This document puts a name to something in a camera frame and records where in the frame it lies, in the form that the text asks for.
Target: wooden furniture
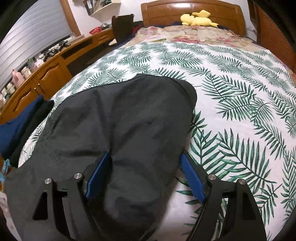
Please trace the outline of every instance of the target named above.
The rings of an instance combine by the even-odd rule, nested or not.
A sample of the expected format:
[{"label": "wooden furniture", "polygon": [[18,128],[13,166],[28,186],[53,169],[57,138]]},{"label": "wooden furniture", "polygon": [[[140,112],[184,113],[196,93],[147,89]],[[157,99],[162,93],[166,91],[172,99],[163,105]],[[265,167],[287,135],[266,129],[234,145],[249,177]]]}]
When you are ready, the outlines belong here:
[{"label": "wooden furniture", "polygon": [[246,26],[240,6],[218,0],[159,0],[141,4],[144,26],[169,25],[185,13],[206,10],[214,23],[245,36]]},{"label": "wooden furniture", "polygon": [[45,100],[50,99],[73,78],[68,66],[90,50],[113,39],[112,29],[106,29],[71,45],[41,65],[6,103],[0,114],[0,124],[17,117],[38,95],[43,95]]},{"label": "wooden furniture", "polygon": [[61,3],[61,6],[63,8],[63,12],[65,14],[65,17],[67,19],[68,25],[72,32],[75,34],[75,36],[80,36],[80,30],[77,26],[77,23],[75,21],[74,15],[72,13],[72,10],[70,8],[68,0],[59,0]]},{"label": "wooden furniture", "polygon": [[122,43],[133,33],[134,14],[113,16],[112,29],[117,43]]},{"label": "wooden furniture", "polygon": [[254,2],[249,1],[251,20],[257,30],[257,43],[270,50],[296,73],[296,53],[272,19]]}]

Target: wall shelf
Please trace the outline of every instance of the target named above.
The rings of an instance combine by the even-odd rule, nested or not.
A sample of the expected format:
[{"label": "wall shelf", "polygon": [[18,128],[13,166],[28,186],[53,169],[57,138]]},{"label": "wall shelf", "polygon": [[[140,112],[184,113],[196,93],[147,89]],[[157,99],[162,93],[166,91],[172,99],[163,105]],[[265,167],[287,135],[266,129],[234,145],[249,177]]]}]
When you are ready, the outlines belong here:
[{"label": "wall shelf", "polygon": [[104,8],[106,8],[106,7],[108,7],[108,6],[110,6],[110,5],[115,5],[115,4],[121,4],[121,0],[111,0],[111,3],[109,3],[108,5],[103,6],[103,7],[99,8],[99,9],[95,10],[95,11],[91,14],[91,16],[95,15],[97,12],[101,11],[102,9],[104,9]]}]

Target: leaf print bedsheet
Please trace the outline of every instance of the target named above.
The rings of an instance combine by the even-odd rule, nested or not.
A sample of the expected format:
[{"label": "leaf print bedsheet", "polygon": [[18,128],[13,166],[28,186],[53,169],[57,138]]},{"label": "leaf print bedsheet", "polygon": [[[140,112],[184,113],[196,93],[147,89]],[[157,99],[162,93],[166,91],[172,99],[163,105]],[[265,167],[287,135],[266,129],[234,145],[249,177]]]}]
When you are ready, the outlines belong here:
[{"label": "leaf print bedsheet", "polygon": [[[70,95],[126,81],[137,73],[184,79],[195,87],[198,101],[188,134],[189,153],[208,173],[247,181],[272,240],[296,205],[296,90],[278,59],[268,50],[252,53],[181,42],[122,47],[65,85],[52,98],[52,112]],[[24,146],[20,166],[34,151],[47,119]],[[186,240],[201,210],[181,171],[173,185],[152,241]],[[214,238],[226,206],[223,200]]]}]

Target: red bowl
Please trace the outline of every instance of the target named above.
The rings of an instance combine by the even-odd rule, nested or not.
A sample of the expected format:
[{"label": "red bowl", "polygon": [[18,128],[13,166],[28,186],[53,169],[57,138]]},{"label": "red bowl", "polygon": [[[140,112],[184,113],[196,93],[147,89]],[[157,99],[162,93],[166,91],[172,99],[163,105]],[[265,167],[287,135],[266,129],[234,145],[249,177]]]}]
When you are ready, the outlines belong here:
[{"label": "red bowl", "polygon": [[91,30],[89,33],[91,35],[94,35],[94,34],[98,34],[101,31],[102,31],[102,27],[97,27],[97,28],[94,28],[93,30]]}]

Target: metal screw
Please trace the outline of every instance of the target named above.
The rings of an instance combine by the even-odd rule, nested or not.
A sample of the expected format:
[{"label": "metal screw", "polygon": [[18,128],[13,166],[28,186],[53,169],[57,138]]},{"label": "metal screw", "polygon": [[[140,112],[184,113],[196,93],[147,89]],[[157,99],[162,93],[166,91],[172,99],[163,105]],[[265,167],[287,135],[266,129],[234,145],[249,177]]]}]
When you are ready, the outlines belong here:
[{"label": "metal screw", "polygon": [[45,179],[44,183],[45,183],[45,184],[50,184],[50,183],[51,183],[51,181],[52,181],[52,179],[51,179],[51,178],[47,178],[47,179]]},{"label": "metal screw", "polygon": [[216,176],[214,174],[210,174],[210,175],[208,175],[208,178],[210,180],[215,180],[216,179]]},{"label": "metal screw", "polygon": [[244,184],[246,184],[246,181],[244,179],[239,179],[239,183],[244,185]]},{"label": "metal screw", "polygon": [[74,175],[74,178],[75,179],[79,179],[79,178],[81,178],[82,177],[82,174],[80,173],[80,172],[78,172],[78,173],[76,173],[75,175]]}]

